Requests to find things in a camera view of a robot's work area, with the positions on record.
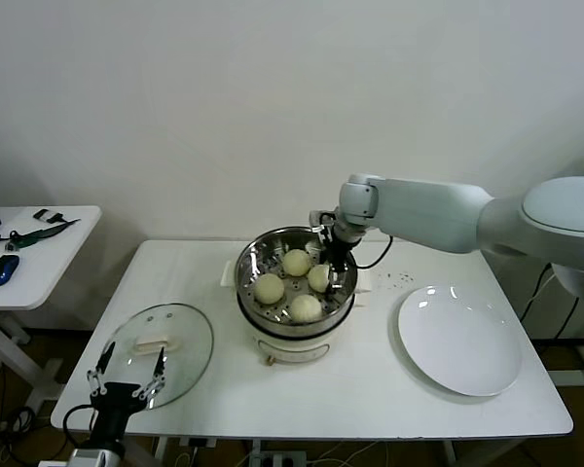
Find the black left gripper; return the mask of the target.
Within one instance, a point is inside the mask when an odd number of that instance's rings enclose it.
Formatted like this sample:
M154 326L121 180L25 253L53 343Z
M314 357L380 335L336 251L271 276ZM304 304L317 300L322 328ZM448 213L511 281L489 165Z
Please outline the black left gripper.
M154 399L165 385L165 348L162 347L152 378L144 385L127 382L104 382L104 374L116 343L111 341L100 354L94 368L87 371L91 390L91 405L97 418L90 435L94 449L124 450L123 439L129 418L142 411L142 400Z

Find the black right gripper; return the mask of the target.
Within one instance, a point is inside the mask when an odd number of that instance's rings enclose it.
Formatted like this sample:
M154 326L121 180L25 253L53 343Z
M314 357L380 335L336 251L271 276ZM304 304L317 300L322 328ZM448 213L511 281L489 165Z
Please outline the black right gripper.
M320 241L322 245L320 263L329 264L326 272L325 294L332 295L344 287L347 259L355 243L339 239L329 228L323 228L320 231Z

